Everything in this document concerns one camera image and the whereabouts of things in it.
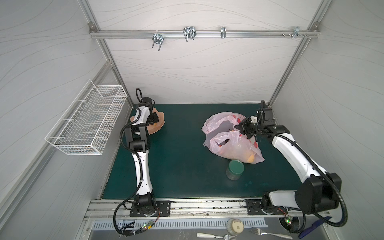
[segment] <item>plastic bag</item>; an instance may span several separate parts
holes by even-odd
[[[263,162],[264,158],[255,137],[247,139],[239,130],[234,129],[244,119],[243,115],[232,112],[211,116],[202,127],[206,134],[203,145],[220,157],[237,159],[244,163]]]

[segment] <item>jar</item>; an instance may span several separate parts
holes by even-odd
[[[227,177],[231,180],[237,180],[244,172],[244,164],[239,160],[232,160],[227,167]]]
[[[227,222],[227,231],[230,235],[237,236],[244,230],[244,224],[240,219],[230,219]]]

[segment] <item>jar with green lid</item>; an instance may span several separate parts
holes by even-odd
[[[232,160],[227,167],[227,177],[231,180],[237,180],[244,172],[244,164],[239,160]]]

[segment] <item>white fork handle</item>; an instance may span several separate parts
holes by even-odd
[[[216,235],[207,234],[207,233],[197,233],[196,236],[197,237],[205,237],[205,238],[224,238],[224,237],[221,237],[221,236],[216,236]]]
[[[285,239],[293,239],[291,236],[284,235],[284,234],[277,234],[277,233],[268,233],[268,234],[269,234],[269,235],[276,236],[276,237],[285,238]]]

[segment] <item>green lid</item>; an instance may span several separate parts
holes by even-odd
[[[244,172],[244,164],[239,160],[232,160],[229,162],[228,169],[233,175],[242,175]]]

